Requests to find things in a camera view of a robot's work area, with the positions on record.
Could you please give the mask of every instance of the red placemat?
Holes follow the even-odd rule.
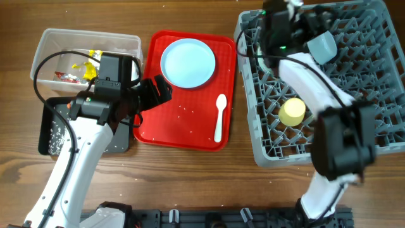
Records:
[[[148,144],[218,151],[226,145],[229,136],[236,64],[233,40],[218,35],[159,31],[151,39],[144,78],[162,74],[160,59],[163,51],[174,41],[184,38],[198,39],[211,48],[216,60],[213,76],[194,89],[172,85],[172,100],[142,112],[144,121],[141,127],[134,129],[134,136]],[[223,112],[222,141],[217,143],[214,142],[218,117],[216,99],[220,94],[226,95],[228,104]]]

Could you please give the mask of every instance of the wooden surface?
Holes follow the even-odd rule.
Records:
[[[38,200],[54,160],[37,152],[42,104],[29,78],[33,56],[47,28],[138,35],[142,50],[153,33],[181,30],[232,37],[240,12],[262,1],[35,1],[0,4],[0,227],[22,224]],[[16,0],[14,3],[32,2]],[[405,1],[387,1],[405,44]],[[136,209],[204,210],[293,206],[307,190],[311,165],[259,168],[247,126],[246,97],[237,75],[229,142],[219,153],[148,146],[133,142],[123,155],[104,156],[84,209],[103,201]],[[57,96],[44,87],[44,96]],[[405,153],[381,156],[366,171],[366,184],[351,187],[341,205],[353,208],[356,227],[405,226]]]

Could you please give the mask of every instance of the white spoon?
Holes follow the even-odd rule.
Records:
[[[219,143],[222,139],[222,113],[227,106],[227,97],[221,94],[216,99],[216,107],[218,108],[218,119],[216,121],[214,141]]]

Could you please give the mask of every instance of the light blue plate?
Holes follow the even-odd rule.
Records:
[[[166,80],[181,88],[201,86],[215,70],[215,56],[207,44],[196,39],[180,39],[166,47],[160,59]]]

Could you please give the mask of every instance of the gray dish rack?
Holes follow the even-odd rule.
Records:
[[[320,68],[345,92],[375,103],[375,145],[379,155],[405,151],[405,57],[392,20],[382,0],[322,4],[338,12],[331,33],[338,57]],[[303,6],[311,10],[314,5]],[[257,54],[261,11],[239,15],[234,33],[242,35],[238,48]],[[302,124],[286,127],[278,110],[295,92],[264,72],[257,59],[238,56],[247,99],[247,121],[254,159],[260,167],[279,167],[311,162],[313,116],[307,111]]]

